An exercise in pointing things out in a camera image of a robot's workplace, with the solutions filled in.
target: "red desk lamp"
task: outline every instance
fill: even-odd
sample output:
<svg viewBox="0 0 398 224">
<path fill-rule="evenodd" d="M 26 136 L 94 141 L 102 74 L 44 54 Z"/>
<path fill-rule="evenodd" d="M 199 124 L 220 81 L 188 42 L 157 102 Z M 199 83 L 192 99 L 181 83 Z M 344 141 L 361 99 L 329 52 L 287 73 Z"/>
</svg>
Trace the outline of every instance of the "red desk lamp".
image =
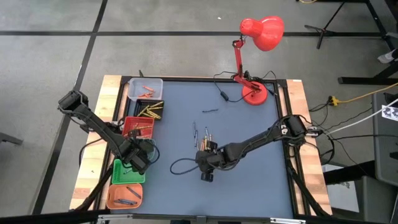
<svg viewBox="0 0 398 224">
<path fill-rule="evenodd" d="M 274 49 L 282 40 L 284 34 L 284 22 L 277 16 L 267 16 L 260 21 L 255 19 L 244 19 L 240 27 L 242 35 L 253 38 L 254 44 L 262 51 Z M 241 36 L 235 40 L 232 46 L 235 50 L 237 74 L 234 80 L 243 85 L 242 96 L 250 105 L 261 105 L 267 100 L 267 89 L 259 82 L 248 81 L 243 75 L 241 47 L 245 39 Z"/>
</svg>

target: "lamp base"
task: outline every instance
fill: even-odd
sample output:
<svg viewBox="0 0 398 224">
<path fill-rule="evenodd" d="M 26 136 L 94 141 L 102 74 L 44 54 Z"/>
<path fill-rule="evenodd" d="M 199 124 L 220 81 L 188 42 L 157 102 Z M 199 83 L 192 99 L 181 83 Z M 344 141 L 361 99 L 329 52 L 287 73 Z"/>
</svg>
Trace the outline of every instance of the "lamp base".
<svg viewBox="0 0 398 224">
<path fill-rule="evenodd" d="M 242 89 L 242 96 L 246 96 L 248 94 L 248 96 L 246 96 L 245 98 L 243 98 L 247 103 L 249 103 L 250 105 L 261 105 L 263 104 L 266 100 L 267 100 L 267 96 L 268 96 L 268 91 L 266 86 L 264 86 L 264 84 L 259 83 L 259 82 L 251 82 L 254 84 L 257 84 L 260 87 L 260 90 L 258 93 L 253 92 L 252 94 L 249 94 L 250 92 L 252 92 L 252 90 L 246 86 L 243 87 Z"/>
</svg>

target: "blue mat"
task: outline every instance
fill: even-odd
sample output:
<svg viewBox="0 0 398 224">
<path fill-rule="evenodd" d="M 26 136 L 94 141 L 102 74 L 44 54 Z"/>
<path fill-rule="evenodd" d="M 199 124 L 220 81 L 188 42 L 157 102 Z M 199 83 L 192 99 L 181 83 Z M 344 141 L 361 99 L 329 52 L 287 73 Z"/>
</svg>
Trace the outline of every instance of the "blue mat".
<svg viewBox="0 0 398 224">
<path fill-rule="evenodd" d="M 230 100 L 240 99 L 242 85 L 219 86 Z M 199 169 L 185 175 L 169 171 L 173 161 L 195 158 L 193 121 L 199 139 L 203 138 L 206 126 L 219 146 L 241 142 L 265 131 L 278 119 L 272 95 L 263 105 L 251 106 L 244 100 L 225 102 L 212 82 L 164 82 L 163 100 L 163 118 L 155 122 L 154 128 L 160 159 L 146 173 L 143 203 L 137 209 L 114 213 L 293 217 L 281 142 L 250 152 L 231 171 L 216 170 L 212 183 L 200 180 Z M 132 102 L 129 114 L 133 114 L 134 106 Z M 219 110 L 202 113 L 212 109 Z M 174 166 L 174 171 L 194 166 L 194 162 L 184 161 Z"/>
</svg>

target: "white cable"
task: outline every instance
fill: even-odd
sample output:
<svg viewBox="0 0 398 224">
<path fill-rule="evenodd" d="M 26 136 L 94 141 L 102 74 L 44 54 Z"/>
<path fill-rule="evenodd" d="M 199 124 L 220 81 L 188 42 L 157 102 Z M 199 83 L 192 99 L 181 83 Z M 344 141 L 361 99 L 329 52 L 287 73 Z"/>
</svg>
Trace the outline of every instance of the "white cable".
<svg viewBox="0 0 398 224">
<path fill-rule="evenodd" d="M 397 102 L 398 102 L 398 99 L 394 100 L 392 103 L 390 103 L 390 104 L 387 105 L 387 106 L 391 106 L 391 105 L 393 105 L 394 103 L 397 103 Z M 357 122 L 355 122 L 355 123 L 352 123 L 352 124 L 349 124 L 349 125 L 344 126 L 344 127 L 342 127 L 342 128 L 339 128 L 339 129 L 336 129 L 336 130 L 334 130 L 334 131 L 331 131 L 331 132 L 329 132 L 329 133 L 326 134 L 326 135 L 328 136 L 328 135 L 330 135 L 330 134 L 333 134 L 333 133 L 336 133 L 336 132 L 341 131 L 341 130 L 343 130 L 343 129 L 346 129 L 346 128 L 349 128 L 349 127 L 351 127 L 351 126 L 354 126 L 355 124 L 359 124 L 360 122 L 362 122 L 362 121 L 364 121 L 364 120 L 366 120 L 366 119 L 369 119 L 369 118 L 373 117 L 374 115 L 376 115 L 376 114 L 382 112 L 383 110 L 385 110 L 385 108 L 381 108 L 379 111 L 377 111 L 377 112 L 375 112 L 374 114 L 371 114 L 371 115 L 365 117 L 364 119 L 362 119 L 362 120 L 360 120 L 360 121 L 357 121 Z"/>
</svg>

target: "orange bin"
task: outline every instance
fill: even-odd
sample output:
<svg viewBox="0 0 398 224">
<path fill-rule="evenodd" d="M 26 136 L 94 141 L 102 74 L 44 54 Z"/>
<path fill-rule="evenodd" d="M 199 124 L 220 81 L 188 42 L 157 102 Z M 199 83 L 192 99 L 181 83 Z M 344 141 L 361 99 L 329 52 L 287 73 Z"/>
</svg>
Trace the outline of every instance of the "orange bin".
<svg viewBox="0 0 398 224">
<path fill-rule="evenodd" d="M 130 187 L 131 189 L 133 189 L 133 191 L 139 194 L 141 196 L 141 199 L 131 193 L 129 189 L 127 189 L 127 187 Z M 106 201 L 106 206 L 108 206 L 109 209 L 138 208 L 141 205 L 143 198 L 144 194 L 141 184 L 113 184 L 109 187 L 108 190 L 108 199 Z M 125 205 L 122 203 L 114 202 L 117 199 L 130 200 L 137 203 L 135 205 Z"/>
<path fill-rule="evenodd" d="M 154 133 L 154 125 L 155 119 L 154 118 L 144 118 L 144 117 L 134 117 L 128 116 L 124 120 L 124 128 L 122 135 L 125 136 L 129 133 L 130 130 L 134 128 L 141 128 L 141 127 L 151 127 L 151 128 L 144 128 L 140 129 L 141 135 L 137 136 L 138 138 L 152 138 Z"/>
</svg>

